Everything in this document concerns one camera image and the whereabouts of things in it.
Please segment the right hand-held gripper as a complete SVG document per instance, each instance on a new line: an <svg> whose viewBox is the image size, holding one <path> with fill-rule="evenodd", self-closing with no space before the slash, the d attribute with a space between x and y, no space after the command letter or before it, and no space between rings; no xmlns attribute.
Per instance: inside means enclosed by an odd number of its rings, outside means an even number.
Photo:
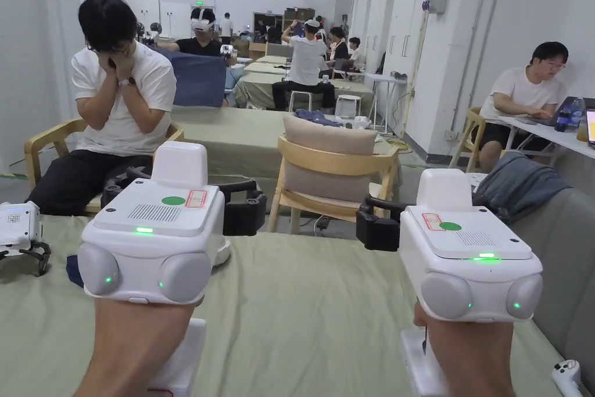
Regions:
<svg viewBox="0 0 595 397"><path fill-rule="evenodd" d="M368 194L356 212L356 238L369 251L399 249L425 313L441 321L530 320L542 288L531 247L486 206L474 205L468 176L456 169L421 174L416 203L402 206ZM402 332L415 396L450 396L428 330Z"/></svg>

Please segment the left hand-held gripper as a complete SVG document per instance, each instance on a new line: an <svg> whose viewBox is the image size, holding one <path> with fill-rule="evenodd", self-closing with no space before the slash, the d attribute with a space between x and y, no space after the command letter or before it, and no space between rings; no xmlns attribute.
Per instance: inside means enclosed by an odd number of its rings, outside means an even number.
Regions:
<svg viewBox="0 0 595 397"><path fill-rule="evenodd" d="M210 185L203 145L167 142L152 175L128 167L108 179L105 206L85 226L78 252L84 292L96 299L198 306L213 270L230 256L224 235L255 235L267 197L256 180ZM233 202L232 195L245 199ZM191 317L185 337L143 396L191 396L206 322Z"/></svg>

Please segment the person's left hand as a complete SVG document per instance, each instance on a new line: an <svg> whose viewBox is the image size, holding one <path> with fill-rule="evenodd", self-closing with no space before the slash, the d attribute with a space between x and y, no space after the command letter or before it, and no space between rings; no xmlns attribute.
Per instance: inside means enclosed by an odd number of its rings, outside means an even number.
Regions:
<svg viewBox="0 0 595 397"><path fill-rule="evenodd" d="M195 308L96 299L94 348L74 396L143 396L184 339Z"/></svg>

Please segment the person's right hand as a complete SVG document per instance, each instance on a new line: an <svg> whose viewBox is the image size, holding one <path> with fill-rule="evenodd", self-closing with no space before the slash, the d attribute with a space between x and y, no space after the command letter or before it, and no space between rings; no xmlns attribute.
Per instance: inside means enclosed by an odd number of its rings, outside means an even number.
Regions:
<svg viewBox="0 0 595 397"><path fill-rule="evenodd" d="M414 306L413 322L428 330L450 396L516 395L510 366L513 323L436 320L419 302Z"/></svg>

